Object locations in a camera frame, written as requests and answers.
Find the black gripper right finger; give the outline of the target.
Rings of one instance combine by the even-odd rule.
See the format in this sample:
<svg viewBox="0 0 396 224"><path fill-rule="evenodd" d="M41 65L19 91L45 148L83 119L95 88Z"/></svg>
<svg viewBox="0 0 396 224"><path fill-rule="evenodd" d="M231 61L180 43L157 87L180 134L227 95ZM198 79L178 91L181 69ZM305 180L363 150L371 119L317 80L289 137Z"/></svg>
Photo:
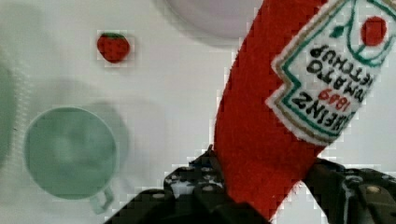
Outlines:
<svg viewBox="0 0 396 224"><path fill-rule="evenodd" d="M396 224L396 183L391 175L316 159L304 183L329 224Z"/></svg>

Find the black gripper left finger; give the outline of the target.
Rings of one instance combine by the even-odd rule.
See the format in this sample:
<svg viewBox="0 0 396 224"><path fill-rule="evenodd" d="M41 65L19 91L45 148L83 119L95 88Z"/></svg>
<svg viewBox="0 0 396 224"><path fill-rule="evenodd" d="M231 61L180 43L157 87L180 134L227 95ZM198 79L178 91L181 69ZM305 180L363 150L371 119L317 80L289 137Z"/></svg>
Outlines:
<svg viewBox="0 0 396 224"><path fill-rule="evenodd" d="M231 202L212 145L167 175L163 188L174 195L174 208L167 218L221 218L222 206Z"/></svg>

